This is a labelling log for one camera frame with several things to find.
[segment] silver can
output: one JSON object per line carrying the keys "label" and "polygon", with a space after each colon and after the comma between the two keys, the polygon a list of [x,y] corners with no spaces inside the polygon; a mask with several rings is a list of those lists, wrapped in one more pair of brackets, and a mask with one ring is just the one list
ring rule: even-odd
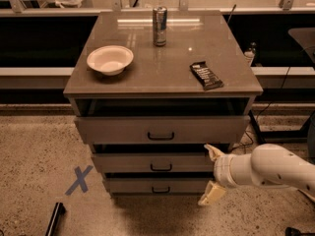
{"label": "silver can", "polygon": [[153,10],[153,32],[154,32],[154,45],[166,45],[166,21],[167,21],[167,8],[164,6],[154,7]]}

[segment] blue tape x mark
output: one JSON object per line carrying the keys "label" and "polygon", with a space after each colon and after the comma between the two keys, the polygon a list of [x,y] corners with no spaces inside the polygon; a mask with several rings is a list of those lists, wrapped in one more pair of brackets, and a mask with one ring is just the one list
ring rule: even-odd
{"label": "blue tape x mark", "polygon": [[67,196],[70,196],[74,190],[80,185],[81,190],[85,193],[88,191],[88,186],[85,181],[85,177],[89,174],[89,172],[93,169],[92,166],[88,166],[84,172],[81,171],[80,167],[78,166],[75,168],[75,172],[77,175],[77,180],[72,184],[69,190],[65,193]]}

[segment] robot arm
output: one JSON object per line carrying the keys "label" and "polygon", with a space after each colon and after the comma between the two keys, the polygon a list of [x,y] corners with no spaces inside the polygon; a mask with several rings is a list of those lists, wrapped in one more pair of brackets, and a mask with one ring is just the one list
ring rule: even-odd
{"label": "robot arm", "polygon": [[315,165],[277,145],[257,146],[252,153],[224,154],[216,147],[205,145],[215,163],[216,182],[210,181],[200,206],[220,199],[226,188],[242,185],[258,187],[294,187],[315,201]]}

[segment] drawer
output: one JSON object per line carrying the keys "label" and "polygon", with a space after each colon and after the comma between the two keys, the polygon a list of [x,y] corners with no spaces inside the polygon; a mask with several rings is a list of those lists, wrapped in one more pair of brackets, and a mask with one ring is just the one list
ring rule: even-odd
{"label": "drawer", "polygon": [[238,143],[248,116],[77,117],[85,144]]}
{"label": "drawer", "polygon": [[92,161],[100,173],[213,171],[203,145],[106,146]]}
{"label": "drawer", "polygon": [[210,178],[107,178],[103,185],[111,195],[203,194]]}

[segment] bowl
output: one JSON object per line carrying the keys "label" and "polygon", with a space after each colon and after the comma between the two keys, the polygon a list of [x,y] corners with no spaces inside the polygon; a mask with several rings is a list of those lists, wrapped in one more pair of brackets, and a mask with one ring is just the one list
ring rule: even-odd
{"label": "bowl", "polygon": [[124,46],[108,45],[93,51],[87,60],[89,67],[107,76],[124,71],[134,58],[131,50]]}

